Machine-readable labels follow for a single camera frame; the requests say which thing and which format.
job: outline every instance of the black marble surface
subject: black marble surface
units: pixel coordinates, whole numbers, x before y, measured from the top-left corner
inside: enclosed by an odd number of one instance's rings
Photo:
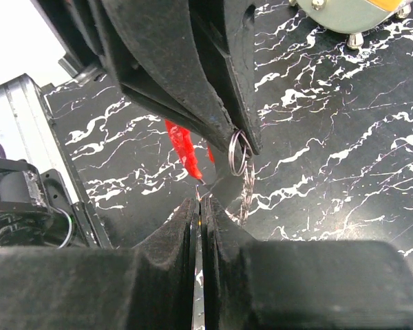
[[[413,269],[413,11],[355,52],[287,1],[260,5],[256,28],[265,147],[245,229],[263,240],[385,240]],[[163,120],[109,77],[48,100],[114,246],[135,245],[194,196]],[[195,142],[211,173],[206,144]]]

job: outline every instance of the key ring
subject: key ring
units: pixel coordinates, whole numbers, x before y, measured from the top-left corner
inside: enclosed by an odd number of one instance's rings
[[[242,155],[242,163],[240,164],[239,170],[235,169],[235,147],[237,146],[237,141],[239,138],[243,141],[243,155]],[[228,163],[229,168],[231,170],[231,174],[235,177],[241,176],[245,169],[247,161],[250,160],[253,156],[253,149],[249,144],[248,139],[245,136],[245,132],[242,129],[236,131],[233,136],[231,137],[231,141],[229,142],[229,149],[228,149]]]

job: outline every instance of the silver chain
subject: silver chain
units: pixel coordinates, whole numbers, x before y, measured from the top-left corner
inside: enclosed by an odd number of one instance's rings
[[[253,192],[255,183],[255,169],[254,161],[251,158],[246,161],[245,171],[244,171],[244,183],[242,190],[242,205],[240,206],[240,218],[239,224],[243,227],[246,225],[248,220],[249,210],[251,209],[251,204],[253,202]]]
[[[240,164],[239,170],[235,169],[234,163],[234,153],[237,143],[241,138],[243,142],[243,151],[242,151],[242,163]],[[229,168],[231,169],[231,174],[239,177],[240,175],[244,176],[244,183],[242,189],[242,205],[240,206],[240,217],[239,224],[244,226],[248,220],[249,210],[251,209],[251,203],[253,201],[253,191],[255,183],[255,169],[253,161],[253,150],[249,144],[248,139],[246,139],[245,133],[243,130],[236,131],[229,143],[228,151],[228,162]]]

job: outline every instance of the white wall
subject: white wall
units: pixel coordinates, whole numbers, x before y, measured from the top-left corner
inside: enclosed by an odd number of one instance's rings
[[[0,0],[0,84],[23,73],[39,86],[64,83],[64,53],[30,0]]]

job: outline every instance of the screw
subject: screw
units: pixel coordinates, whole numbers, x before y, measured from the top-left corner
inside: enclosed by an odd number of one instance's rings
[[[321,10],[326,6],[326,0],[312,0],[312,8]]]
[[[349,35],[347,40],[347,47],[352,50],[358,50],[364,44],[364,38],[362,33],[355,33]]]

